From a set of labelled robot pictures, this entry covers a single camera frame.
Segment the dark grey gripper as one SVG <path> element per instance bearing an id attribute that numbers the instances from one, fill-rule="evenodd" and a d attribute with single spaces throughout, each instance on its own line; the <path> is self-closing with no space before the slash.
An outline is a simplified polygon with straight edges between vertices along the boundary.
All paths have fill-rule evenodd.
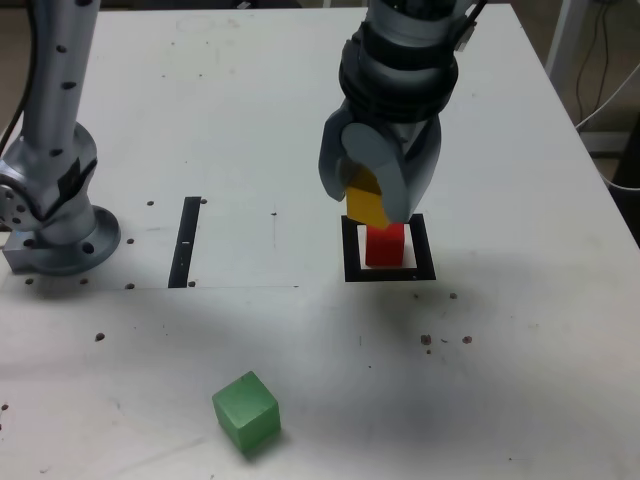
<path id="1" fill-rule="evenodd" d="M 439 159 L 439 119 L 382 127 L 352 120 L 340 107 L 325 122 L 318 162 L 325 192 L 338 202 L 346 194 L 352 220 L 408 221 Z"/>

